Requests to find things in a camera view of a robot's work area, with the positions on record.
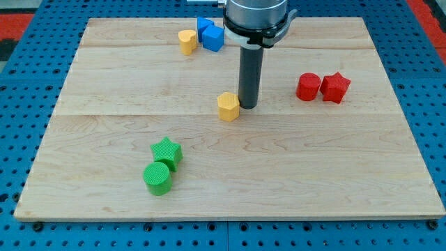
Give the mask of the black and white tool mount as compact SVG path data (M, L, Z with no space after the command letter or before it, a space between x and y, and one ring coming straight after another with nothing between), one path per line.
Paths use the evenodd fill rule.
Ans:
M249 50L259 48L272 48L276 43L283 39L298 13L297 9L290 10L284 18L272 27L264 29L248 29L231 21L224 13L223 23L225 34L240 46Z

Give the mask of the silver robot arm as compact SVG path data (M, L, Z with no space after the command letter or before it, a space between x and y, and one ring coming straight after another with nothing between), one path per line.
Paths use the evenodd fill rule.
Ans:
M238 99L243 109L259 100L263 51L283 39L297 17L288 0L210 0L223 9L224 31L240 45Z

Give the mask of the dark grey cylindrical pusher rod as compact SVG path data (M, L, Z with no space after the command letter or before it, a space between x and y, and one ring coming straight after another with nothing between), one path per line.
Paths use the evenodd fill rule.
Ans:
M253 109L257 106L262 63L262 47L257 50L240 48L238 99L243 109Z

